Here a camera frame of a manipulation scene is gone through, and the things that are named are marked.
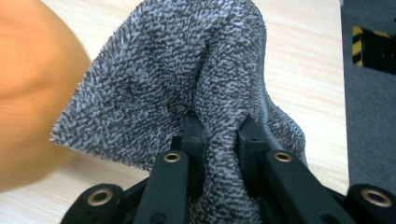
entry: yellow and black striped tape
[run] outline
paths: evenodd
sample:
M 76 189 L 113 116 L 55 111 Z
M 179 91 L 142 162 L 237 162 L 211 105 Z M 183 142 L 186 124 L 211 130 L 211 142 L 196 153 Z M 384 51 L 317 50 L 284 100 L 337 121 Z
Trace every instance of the yellow and black striped tape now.
M 384 32 L 364 30 L 359 26 L 352 27 L 352 35 L 353 35 L 352 57 L 353 57 L 353 63 L 356 65 L 363 66 L 364 46 L 361 37 L 363 36 L 363 34 L 369 34 L 369 33 L 377 36 L 382 36 L 385 38 L 391 38 L 390 35 Z

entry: table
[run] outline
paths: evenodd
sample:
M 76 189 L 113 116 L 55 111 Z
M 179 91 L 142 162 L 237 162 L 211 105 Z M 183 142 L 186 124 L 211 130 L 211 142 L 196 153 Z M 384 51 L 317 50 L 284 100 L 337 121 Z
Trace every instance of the table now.
M 140 1 L 43 0 L 94 59 Z M 254 0 L 267 26 L 265 83 L 272 100 L 302 127 L 309 169 L 346 193 L 347 128 L 338 0 Z M 0 194 L 0 223 L 59 223 L 78 195 L 99 183 L 127 189 L 148 174 L 80 156 L 46 179 Z

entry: orange object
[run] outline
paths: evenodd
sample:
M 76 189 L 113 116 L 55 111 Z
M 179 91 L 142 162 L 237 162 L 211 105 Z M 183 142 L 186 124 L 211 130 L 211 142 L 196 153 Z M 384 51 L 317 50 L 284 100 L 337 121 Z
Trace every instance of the orange object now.
M 0 1 L 0 191 L 32 183 L 76 155 L 50 142 L 90 60 L 39 0 Z

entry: gray carpet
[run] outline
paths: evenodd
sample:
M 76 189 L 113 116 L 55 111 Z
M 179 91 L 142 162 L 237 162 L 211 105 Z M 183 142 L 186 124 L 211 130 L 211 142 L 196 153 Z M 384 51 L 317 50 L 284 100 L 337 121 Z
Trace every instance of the gray carpet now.
M 352 62 L 352 26 L 396 35 L 396 1 L 346 0 L 341 7 L 350 184 L 396 194 L 396 76 Z

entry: gray knit fabric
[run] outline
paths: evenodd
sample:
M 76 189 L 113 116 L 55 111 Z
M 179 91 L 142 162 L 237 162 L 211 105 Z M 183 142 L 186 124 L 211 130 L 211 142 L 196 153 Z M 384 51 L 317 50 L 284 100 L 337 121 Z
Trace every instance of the gray knit fabric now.
M 146 0 L 111 36 L 52 141 L 149 170 L 194 110 L 205 129 L 203 195 L 191 223 L 261 223 L 234 153 L 250 115 L 273 149 L 304 162 L 304 134 L 263 83 L 265 27 L 250 0 Z

